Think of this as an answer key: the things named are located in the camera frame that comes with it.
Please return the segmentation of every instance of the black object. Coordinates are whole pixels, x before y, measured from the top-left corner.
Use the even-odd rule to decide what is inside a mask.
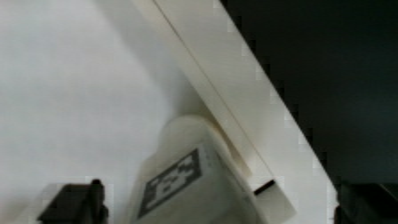
[[[43,224],[107,224],[109,209],[104,205],[102,181],[68,184],[38,218]]]
[[[398,224],[398,185],[342,184],[336,224]]]
[[[272,180],[272,181],[269,181],[267,183],[265,183],[265,185],[258,188],[258,190],[255,191],[255,195],[260,195],[264,192],[265,192],[265,190],[267,189],[271,189],[271,187],[276,185],[276,181]]]

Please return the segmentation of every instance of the white plastic object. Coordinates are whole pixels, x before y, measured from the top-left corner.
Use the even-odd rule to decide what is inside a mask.
[[[169,123],[137,185],[134,224],[267,224],[223,136],[201,117]]]

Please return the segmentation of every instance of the label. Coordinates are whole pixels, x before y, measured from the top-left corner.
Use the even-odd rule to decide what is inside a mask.
[[[139,218],[166,203],[203,176],[198,149],[146,183]]]

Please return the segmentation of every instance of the white wall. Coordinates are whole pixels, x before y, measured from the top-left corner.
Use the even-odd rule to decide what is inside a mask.
[[[0,223],[91,177],[121,223],[162,126],[205,110],[130,0],[0,1]]]

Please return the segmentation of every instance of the sticker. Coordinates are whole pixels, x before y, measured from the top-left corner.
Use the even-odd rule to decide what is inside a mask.
[[[139,218],[166,203],[201,175],[200,151],[196,149],[146,183]]]

